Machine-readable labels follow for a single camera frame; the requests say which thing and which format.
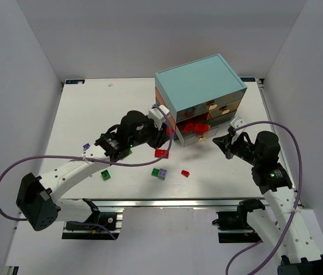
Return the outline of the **red square lego brick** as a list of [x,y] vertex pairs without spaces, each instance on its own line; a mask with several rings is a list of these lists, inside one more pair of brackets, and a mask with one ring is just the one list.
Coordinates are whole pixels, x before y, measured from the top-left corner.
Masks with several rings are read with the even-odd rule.
[[174,135],[174,129],[173,128],[170,128],[170,127],[167,127],[166,134],[168,136]]

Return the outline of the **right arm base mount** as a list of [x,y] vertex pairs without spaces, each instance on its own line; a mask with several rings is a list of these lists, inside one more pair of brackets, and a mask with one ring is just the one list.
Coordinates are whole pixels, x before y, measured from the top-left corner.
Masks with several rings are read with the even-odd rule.
[[239,202],[235,211],[219,211],[212,225],[218,228],[219,243],[257,243],[261,241],[256,231],[247,223],[247,214],[254,210],[265,210],[259,199]]

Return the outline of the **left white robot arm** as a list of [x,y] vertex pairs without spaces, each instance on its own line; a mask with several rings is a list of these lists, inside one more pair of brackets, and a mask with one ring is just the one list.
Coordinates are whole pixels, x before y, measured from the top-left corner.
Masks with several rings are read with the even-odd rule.
[[87,198],[64,199],[63,195],[83,180],[109,166],[121,165],[131,148],[147,144],[160,148],[170,142],[170,111],[163,105],[152,107],[148,114],[129,111],[119,124],[110,127],[79,157],[47,173],[25,175],[20,184],[16,205],[35,231],[56,221],[83,226],[97,226],[99,208]]

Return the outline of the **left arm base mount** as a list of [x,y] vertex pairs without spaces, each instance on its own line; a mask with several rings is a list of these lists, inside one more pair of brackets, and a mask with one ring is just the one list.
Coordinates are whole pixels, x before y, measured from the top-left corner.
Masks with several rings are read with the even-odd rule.
[[101,210],[89,199],[64,202],[81,202],[83,207],[69,212],[72,216],[65,220],[61,239],[117,240],[122,227],[120,211]]

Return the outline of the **red rounded lego brick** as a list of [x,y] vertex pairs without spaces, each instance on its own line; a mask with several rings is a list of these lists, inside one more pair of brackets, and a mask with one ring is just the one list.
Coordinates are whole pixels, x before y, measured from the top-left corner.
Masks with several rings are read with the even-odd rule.
[[194,127],[194,124],[193,123],[187,123],[184,126],[183,132],[185,134],[188,134],[193,129],[193,127]]

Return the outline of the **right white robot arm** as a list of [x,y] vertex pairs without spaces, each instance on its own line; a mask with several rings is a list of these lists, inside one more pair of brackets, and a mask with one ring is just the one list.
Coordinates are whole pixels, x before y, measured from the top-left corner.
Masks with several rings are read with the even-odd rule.
[[259,199],[239,202],[235,212],[219,212],[212,221],[220,230],[253,229],[271,247],[278,274],[323,274],[323,252],[314,242],[297,208],[298,189],[278,161],[276,134],[259,132],[254,142],[246,132],[213,139],[227,159],[237,156],[252,166],[252,178],[275,216],[272,221]]

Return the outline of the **red arch lego piece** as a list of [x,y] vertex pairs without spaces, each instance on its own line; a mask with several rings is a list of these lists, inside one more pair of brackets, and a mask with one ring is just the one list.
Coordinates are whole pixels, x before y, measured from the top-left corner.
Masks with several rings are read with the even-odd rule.
[[207,125],[207,124],[201,124],[201,123],[198,123],[198,124],[195,124],[194,125],[194,132],[196,134],[203,134],[205,132],[208,132],[210,129],[210,126]]

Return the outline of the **clear bottom drawer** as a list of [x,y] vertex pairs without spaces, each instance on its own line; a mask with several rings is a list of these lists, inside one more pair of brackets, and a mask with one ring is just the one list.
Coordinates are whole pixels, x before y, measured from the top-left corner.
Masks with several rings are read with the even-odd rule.
[[194,130],[192,129],[188,134],[185,134],[183,132],[185,125],[178,125],[176,128],[176,134],[182,144],[183,147],[203,142],[208,138],[211,138],[217,134],[218,126],[210,126],[210,129],[208,132],[205,132],[203,134],[196,134]]

